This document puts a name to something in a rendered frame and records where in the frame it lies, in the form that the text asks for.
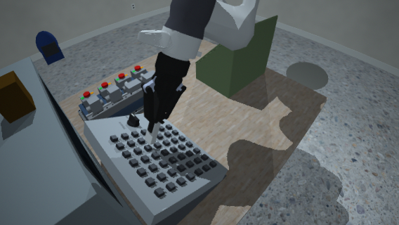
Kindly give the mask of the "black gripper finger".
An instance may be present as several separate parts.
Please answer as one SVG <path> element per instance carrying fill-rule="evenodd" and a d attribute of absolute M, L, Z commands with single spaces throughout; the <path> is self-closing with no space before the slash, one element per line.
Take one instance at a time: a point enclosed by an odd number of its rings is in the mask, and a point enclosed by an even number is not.
<path fill-rule="evenodd" d="M 157 139 L 157 135 L 159 132 L 159 128 L 161 124 L 164 124 L 165 122 L 163 121 L 164 119 L 168 119 L 172 110 L 174 109 L 175 105 L 177 104 L 179 98 L 181 97 L 182 93 L 187 89 L 186 86 L 184 86 L 182 83 L 178 87 L 178 83 L 174 82 L 171 86 L 171 90 L 169 92 L 169 95 L 167 94 L 166 99 L 164 99 L 163 106 L 162 106 L 162 111 L 159 116 L 159 124 L 158 128 L 155 134 L 155 139 L 153 141 L 153 144 L 155 143 Z"/>
<path fill-rule="evenodd" d="M 156 78 L 157 76 L 155 76 Z M 162 95 L 154 89 L 155 78 L 147 84 L 143 82 L 141 88 L 143 90 L 144 117 L 149 121 L 145 135 L 145 140 L 152 145 L 158 128 L 159 116 L 162 111 L 164 99 L 166 99 L 170 83 L 165 82 Z"/>

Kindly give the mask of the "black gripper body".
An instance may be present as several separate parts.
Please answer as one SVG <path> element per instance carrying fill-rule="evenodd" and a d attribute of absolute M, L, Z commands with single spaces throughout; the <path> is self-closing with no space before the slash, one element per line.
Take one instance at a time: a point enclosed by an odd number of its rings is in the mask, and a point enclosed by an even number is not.
<path fill-rule="evenodd" d="M 169 95 L 172 84 L 176 82 L 179 87 L 183 81 L 183 77 L 187 75 L 189 67 L 190 61 L 178 60 L 163 54 L 162 51 L 159 52 L 155 63 L 155 73 L 152 76 L 152 79 L 157 76 L 155 78 L 155 91 L 162 95 L 164 83 L 168 82 L 170 83 L 167 93 Z"/>

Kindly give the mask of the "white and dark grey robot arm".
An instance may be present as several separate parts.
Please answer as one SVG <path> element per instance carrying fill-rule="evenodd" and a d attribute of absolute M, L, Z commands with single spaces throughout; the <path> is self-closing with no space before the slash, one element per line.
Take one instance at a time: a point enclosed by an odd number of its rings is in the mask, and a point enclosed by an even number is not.
<path fill-rule="evenodd" d="M 184 61 L 201 57 L 203 37 L 231 51 L 242 49 L 254 36 L 258 5 L 259 0 L 243 0 L 240 6 L 225 0 L 172 0 L 162 30 L 143 30 L 137 40 Z"/>

